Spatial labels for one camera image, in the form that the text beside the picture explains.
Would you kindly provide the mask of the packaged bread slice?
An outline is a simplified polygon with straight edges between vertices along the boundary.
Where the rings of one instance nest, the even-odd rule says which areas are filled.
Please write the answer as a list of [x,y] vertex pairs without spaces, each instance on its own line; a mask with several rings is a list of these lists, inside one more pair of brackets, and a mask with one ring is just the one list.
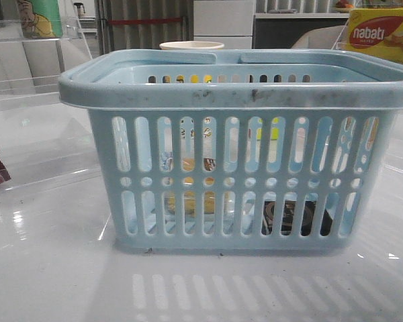
[[[183,158],[179,161],[181,169],[184,173],[191,172],[195,169],[194,158]],[[161,169],[165,172],[172,170],[174,166],[174,157],[172,152],[163,152],[161,154]],[[216,161],[213,158],[203,159],[203,169],[208,172],[213,172],[216,169]],[[187,176],[183,179],[184,187],[186,191],[183,193],[183,208],[184,214],[190,217],[195,217],[196,208],[196,196],[194,191],[190,191],[189,187],[195,183],[194,178]],[[165,209],[171,213],[176,212],[176,196],[174,192],[167,191],[163,195],[163,203]],[[213,214],[215,210],[215,194],[212,191],[207,191],[204,193],[204,213]]]

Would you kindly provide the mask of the black tissue pack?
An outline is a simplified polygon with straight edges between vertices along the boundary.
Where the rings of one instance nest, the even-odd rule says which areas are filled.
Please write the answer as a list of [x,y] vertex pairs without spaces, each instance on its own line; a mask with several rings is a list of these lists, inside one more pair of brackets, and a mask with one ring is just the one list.
[[[263,235],[269,235],[273,230],[273,220],[275,214],[275,201],[265,201],[263,210],[263,224],[261,233]],[[283,208],[283,217],[281,222],[281,234],[289,235],[292,231],[294,213],[296,202],[286,201]],[[300,233],[302,236],[310,235],[312,231],[313,218],[316,210],[316,201],[306,201],[303,211],[303,219]],[[332,217],[325,209],[322,217],[322,224],[320,228],[320,235],[326,236],[330,233],[332,226]]]

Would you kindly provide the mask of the light blue plastic basket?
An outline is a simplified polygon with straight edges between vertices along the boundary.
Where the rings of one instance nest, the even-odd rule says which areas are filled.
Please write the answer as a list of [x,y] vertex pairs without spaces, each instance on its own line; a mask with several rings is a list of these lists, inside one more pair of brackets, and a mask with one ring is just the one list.
[[[338,50],[120,50],[64,72],[58,87],[63,103],[89,114],[117,239],[133,249],[345,247],[403,110],[403,65]],[[173,153],[169,172],[163,152]],[[184,173],[183,158],[195,169]],[[184,214],[187,176],[195,217]],[[269,235],[265,201],[276,202]],[[282,235],[286,201],[296,207]],[[306,201],[316,210],[302,236]],[[321,236],[325,209],[332,226]]]

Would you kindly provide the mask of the white paper cup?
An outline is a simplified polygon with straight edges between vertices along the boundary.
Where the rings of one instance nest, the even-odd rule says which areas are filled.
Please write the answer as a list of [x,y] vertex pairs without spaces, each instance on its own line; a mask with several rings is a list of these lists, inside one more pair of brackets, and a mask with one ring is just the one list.
[[220,50],[224,44],[220,42],[205,41],[175,41],[163,42],[160,44],[161,50]]

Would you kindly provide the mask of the white drawer cabinet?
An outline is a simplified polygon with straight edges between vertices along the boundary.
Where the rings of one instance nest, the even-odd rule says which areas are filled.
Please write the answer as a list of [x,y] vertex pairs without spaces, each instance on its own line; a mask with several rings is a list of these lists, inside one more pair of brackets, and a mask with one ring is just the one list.
[[193,39],[251,49],[255,8],[254,1],[194,1]]

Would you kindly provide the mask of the clear acrylic display shelf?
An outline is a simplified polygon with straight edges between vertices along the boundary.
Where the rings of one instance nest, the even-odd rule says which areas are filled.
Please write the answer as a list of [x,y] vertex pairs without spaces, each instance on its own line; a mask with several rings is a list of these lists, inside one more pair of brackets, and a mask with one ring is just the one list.
[[0,20],[0,161],[11,191],[74,178],[96,164],[86,111],[60,102],[58,78],[91,59],[79,22],[62,21],[61,38],[25,38],[17,20]]

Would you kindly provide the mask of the green cartoon printed can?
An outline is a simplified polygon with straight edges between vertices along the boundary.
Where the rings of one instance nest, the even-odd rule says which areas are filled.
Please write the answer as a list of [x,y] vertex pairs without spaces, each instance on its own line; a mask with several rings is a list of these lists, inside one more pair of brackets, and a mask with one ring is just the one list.
[[58,1],[17,0],[16,3],[25,38],[50,39],[62,37]]

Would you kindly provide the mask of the yellow nabati wafer box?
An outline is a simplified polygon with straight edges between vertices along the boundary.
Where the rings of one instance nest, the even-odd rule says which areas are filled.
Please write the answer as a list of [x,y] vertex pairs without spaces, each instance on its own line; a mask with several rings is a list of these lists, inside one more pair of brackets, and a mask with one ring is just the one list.
[[341,48],[403,64],[403,7],[351,10]]

